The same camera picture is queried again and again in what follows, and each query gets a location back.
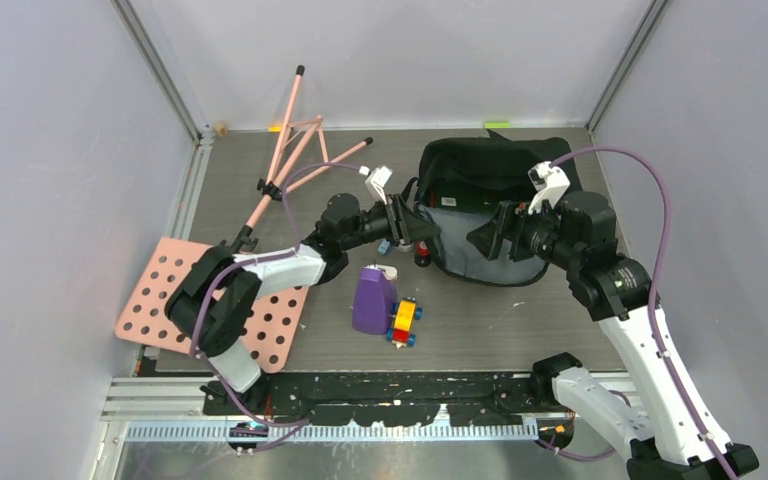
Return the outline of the black backpack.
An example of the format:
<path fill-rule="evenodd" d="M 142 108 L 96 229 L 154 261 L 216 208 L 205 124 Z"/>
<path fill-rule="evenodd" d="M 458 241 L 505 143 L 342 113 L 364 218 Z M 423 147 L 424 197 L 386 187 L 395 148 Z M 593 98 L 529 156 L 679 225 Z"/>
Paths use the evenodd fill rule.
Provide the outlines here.
<path fill-rule="evenodd" d="M 440 234 L 415 247 L 414 263 L 436 266 L 459 280 L 494 287 L 524 287 L 539 281 L 548 264 L 538 258 L 514 262 L 507 257 L 511 243 L 502 243 L 495 260 L 485 259 L 468 242 L 467 234 L 491 220 L 502 201 L 528 201 L 536 190 L 528 178 L 535 165 L 571 151 L 560 137 L 512 140 L 489 130 L 485 137 L 449 137 L 428 143 L 418 174 L 412 206 Z"/>

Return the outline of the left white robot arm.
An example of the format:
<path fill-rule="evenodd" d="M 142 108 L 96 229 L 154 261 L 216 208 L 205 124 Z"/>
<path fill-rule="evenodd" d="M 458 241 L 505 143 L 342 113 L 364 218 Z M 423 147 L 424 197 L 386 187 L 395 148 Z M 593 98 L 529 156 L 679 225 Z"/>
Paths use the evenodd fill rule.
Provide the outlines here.
<path fill-rule="evenodd" d="M 292 248 L 253 256 L 237 256 L 224 244 L 208 248 L 170 294 L 164 314 L 229 386 L 230 403 L 253 414 L 265 405 L 267 389 L 241 337 L 256 300 L 333 280 L 353 248 L 382 239 L 415 244 L 440 232 L 399 195 L 363 210 L 355 196 L 336 194 L 313 231 Z"/>

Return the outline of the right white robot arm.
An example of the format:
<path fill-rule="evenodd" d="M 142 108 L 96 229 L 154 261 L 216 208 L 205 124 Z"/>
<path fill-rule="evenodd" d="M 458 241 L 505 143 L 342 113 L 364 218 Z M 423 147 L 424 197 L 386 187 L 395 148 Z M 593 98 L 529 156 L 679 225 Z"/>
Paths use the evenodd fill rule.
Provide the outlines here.
<path fill-rule="evenodd" d="M 571 354 L 534 363 L 531 397 L 544 410 L 573 410 L 624 460 L 631 479 L 738 479 L 758 469 L 751 446 L 733 442 L 695 388 L 669 336 L 646 269 L 618 251 L 616 215 L 592 192 L 564 195 L 530 213 L 503 201 L 467 240 L 488 260 L 532 257 L 566 273 L 573 297 L 609 338 L 634 383 L 635 410 Z"/>

